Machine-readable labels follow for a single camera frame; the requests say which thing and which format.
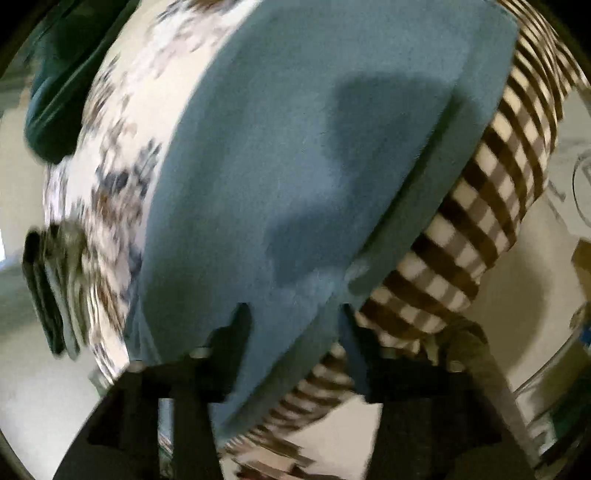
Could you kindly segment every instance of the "teal towel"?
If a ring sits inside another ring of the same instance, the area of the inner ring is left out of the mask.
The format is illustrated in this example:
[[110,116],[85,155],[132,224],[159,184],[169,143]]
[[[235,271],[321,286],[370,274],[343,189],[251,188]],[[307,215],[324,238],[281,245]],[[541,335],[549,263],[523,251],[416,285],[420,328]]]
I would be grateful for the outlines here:
[[340,303],[359,307],[428,225],[517,32],[483,0],[264,0],[216,57],[162,166],[126,344],[177,359],[249,303],[236,389],[212,408],[219,441],[306,376]]

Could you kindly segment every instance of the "gingham fabric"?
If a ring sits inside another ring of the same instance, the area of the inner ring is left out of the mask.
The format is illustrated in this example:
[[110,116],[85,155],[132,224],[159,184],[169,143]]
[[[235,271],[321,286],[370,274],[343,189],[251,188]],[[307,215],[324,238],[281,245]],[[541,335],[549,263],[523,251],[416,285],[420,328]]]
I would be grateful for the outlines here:
[[[515,243],[547,183],[562,105],[589,83],[552,26],[523,0],[499,0],[520,24],[513,68],[498,110],[452,191],[398,268],[356,313],[384,346],[416,351],[478,294],[482,274]],[[343,348],[335,344],[306,379],[226,444],[239,453],[324,417],[352,396]]]

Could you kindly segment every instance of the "white floral sheet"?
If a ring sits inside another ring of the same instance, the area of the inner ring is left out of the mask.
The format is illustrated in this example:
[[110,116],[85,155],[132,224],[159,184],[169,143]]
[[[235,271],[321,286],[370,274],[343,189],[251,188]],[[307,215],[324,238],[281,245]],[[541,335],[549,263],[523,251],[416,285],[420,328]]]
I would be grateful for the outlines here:
[[215,52],[258,2],[203,11],[192,0],[144,0],[95,77],[76,152],[48,169],[46,222],[75,218],[86,231],[89,345],[110,381],[128,364],[129,291],[176,124]]

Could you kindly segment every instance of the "laundry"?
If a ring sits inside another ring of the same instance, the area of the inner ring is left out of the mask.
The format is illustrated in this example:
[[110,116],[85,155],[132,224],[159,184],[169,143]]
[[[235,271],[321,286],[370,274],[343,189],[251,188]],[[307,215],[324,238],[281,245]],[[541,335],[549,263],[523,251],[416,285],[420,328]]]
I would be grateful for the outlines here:
[[88,343],[89,285],[82,268],[86,237],[73,222],[29,231],[22,269],[51,352],[75,360]]
[[44,161],[58,164],[76,149],[93,79],[137,5],[138,0],[63,0],[32,33],[40,67],[25,137]]

